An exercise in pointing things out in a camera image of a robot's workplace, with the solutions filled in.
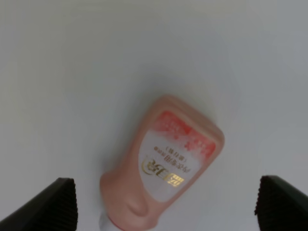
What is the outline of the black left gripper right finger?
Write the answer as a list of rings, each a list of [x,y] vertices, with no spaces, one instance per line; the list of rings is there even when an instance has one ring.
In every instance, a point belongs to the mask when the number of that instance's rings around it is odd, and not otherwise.
[[[262,176],[255,216],[261,231],[306,231],[308,196],[278,176]]]

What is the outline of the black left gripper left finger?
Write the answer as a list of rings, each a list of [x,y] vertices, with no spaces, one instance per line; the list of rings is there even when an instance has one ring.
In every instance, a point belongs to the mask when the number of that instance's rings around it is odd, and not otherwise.
[[[2,231],[75,231],[78,223],[76,185],[58,178],[0,222]]]

